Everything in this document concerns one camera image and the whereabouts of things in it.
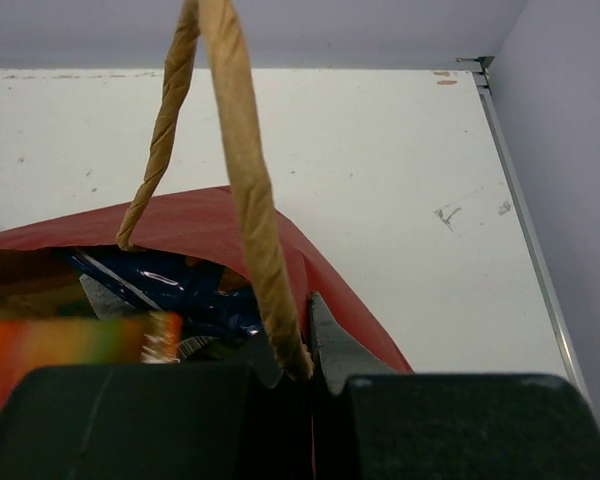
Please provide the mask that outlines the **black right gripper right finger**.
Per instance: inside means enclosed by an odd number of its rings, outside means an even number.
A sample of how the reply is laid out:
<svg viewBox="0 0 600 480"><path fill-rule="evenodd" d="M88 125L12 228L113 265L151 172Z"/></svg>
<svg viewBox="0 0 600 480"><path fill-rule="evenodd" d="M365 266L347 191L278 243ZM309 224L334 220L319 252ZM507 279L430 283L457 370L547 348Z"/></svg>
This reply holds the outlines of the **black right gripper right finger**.
<svg viewBox="0 0 600 480"><path fill-rule="evenodd" d="M600 479L600 429L549 374L406 374L310 298L320 479Z"/></svg>

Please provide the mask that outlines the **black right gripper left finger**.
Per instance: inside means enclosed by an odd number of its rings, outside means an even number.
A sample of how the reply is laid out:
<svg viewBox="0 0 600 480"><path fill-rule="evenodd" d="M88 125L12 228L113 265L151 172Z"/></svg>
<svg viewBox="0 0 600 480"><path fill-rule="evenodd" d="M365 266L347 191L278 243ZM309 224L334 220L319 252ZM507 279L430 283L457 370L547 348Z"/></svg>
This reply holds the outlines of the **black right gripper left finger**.
<svg viewBox="0 0 600 480"><path fill-rule="evenodd" d="M28 373L0 411L0 479L309 479L307 389L263 335L216 361Z"/></svg>

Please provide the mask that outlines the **dark blue snack bag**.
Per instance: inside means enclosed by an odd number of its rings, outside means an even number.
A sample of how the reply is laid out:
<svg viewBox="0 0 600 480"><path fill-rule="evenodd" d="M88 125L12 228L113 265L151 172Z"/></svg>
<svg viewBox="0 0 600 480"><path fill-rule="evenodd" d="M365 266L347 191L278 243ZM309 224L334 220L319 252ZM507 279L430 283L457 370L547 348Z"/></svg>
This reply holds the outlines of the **dark blue snack bag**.
<svg viewBox="0 0 600 480"><path fill-rule="evenodd" d="M223 285L224 266L181 254L115 246L67 248L59 253L77 271L100 320L144 312L182 319L178 358L223 357L263 330L250 283Z"/></svg>

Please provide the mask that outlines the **orange snack packet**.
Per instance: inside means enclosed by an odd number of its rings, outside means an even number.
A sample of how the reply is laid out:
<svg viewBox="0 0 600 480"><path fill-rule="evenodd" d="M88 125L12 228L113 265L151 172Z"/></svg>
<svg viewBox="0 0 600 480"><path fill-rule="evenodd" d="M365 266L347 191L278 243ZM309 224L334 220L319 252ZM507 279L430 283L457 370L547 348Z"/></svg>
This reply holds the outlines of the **orange snack packet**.
<svg viewBox="0 0 600 480"><path fill-rule="evenodd" d="M182 318L169 312L97 320L0 319L0 410L30 371L55 365L172 363Z"/></svg>

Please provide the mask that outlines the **red paper bag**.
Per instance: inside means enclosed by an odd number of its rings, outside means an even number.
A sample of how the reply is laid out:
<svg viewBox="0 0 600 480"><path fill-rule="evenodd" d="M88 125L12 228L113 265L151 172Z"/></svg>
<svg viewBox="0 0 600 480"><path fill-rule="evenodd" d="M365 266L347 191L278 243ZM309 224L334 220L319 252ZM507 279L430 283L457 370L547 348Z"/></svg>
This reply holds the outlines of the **red paper bag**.
<svg viewBox="0 0 600 480"><path fill-rule="evenodd" d="M211 66L229 185L156 196L199 44ZM409 370L391 336L342 277L275 210L246 40L229 1L182 6L165 61L144 180L133 201L1 232L0 295L36 287L44 277L65 279L67 269L50 258L54 247L113 244L206 259L247 278L276 358L294 379L305 380L313 370L304 342L311 291L323 295L338 323L379 360Z"/></svg>

